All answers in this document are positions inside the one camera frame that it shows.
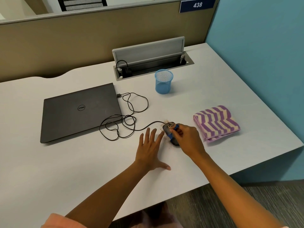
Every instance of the blue mesh pen holder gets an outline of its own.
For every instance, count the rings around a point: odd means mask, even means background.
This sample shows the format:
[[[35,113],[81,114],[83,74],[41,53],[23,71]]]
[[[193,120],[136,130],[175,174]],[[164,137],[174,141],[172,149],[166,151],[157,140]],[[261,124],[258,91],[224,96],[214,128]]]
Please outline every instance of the blue mesh pen holder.
[[[155,90],[159,94],[167,94],[171,89],[173,73],[169,70],[158,70],[155,73]]]

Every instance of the laptop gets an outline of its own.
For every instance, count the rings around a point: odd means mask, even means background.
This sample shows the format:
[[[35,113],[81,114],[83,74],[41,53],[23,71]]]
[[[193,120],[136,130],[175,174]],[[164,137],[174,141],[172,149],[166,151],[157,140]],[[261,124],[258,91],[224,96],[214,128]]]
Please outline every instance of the laptop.
[[[40,142],[99,127],[121,115],[113,83],[44,99]],[[122,117],[106,120],[118,121]]]

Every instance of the blue wall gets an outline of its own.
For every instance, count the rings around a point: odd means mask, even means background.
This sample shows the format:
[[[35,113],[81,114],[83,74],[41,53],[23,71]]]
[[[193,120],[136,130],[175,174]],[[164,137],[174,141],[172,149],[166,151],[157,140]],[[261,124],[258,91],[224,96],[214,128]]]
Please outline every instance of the blue wall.
[[[220,0],[206,42],[304,141],[304,0]],[[304,152],[286,153],[233,177],[304,179]]]

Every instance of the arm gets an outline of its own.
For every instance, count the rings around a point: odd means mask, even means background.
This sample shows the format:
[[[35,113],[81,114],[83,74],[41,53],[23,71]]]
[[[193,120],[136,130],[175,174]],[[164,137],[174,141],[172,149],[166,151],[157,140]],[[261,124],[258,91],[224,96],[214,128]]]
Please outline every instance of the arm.
[[[155,168],[171,168],[158,160],[157,154],[164,132],[154,141],[156,129],[147,129],[145,142],[143,134],[139,138],[135,161],[121,174],[96,190],[87,199],[69,212],[66,217],[77,221],[87,228],[108,227],[139,181]]]
[[[280,222],[226,174],[205,152],[195,127],[171,130],[180,147],[202,170],[238,228],[280,228]]]

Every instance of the desk surface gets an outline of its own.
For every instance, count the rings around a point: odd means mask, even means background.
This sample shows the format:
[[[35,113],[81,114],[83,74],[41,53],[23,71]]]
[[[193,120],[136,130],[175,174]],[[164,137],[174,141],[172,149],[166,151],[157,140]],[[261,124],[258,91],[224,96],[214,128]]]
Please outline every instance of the desk surface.
[[[155,92],[154,74],[116,81],[114,62],[74,69],[56,78],[0,83],[1,227],[40,227],[52,212],[65,215],[134,161],[141,132],[114,142],[95,131],[52,145],[40,144],[45,98],[113,82],[117,93],[135,92],[149,99],[149,108],[136,114],[137,128],[157,120],[195,126],[194,113],[224,105],[241,131],[205,143],[205,147],[228,174],[303,145],[207,44],[186,47],[185,51],[195,64],[172,69],[172,89],[167,95]],[[136,110],[144,108],[141,99],[133,102]],[[119,103],[122,113],[128,114],[127,104],[121,98]],[[151,128],[160,129],[161,125]],[[110,131],[104,133],[115,136]],[[129,131],[120,126],[120,133]],[[208,183],[168,139],[162,141],[159,158],[172,171],[149,172],[115,219]]]

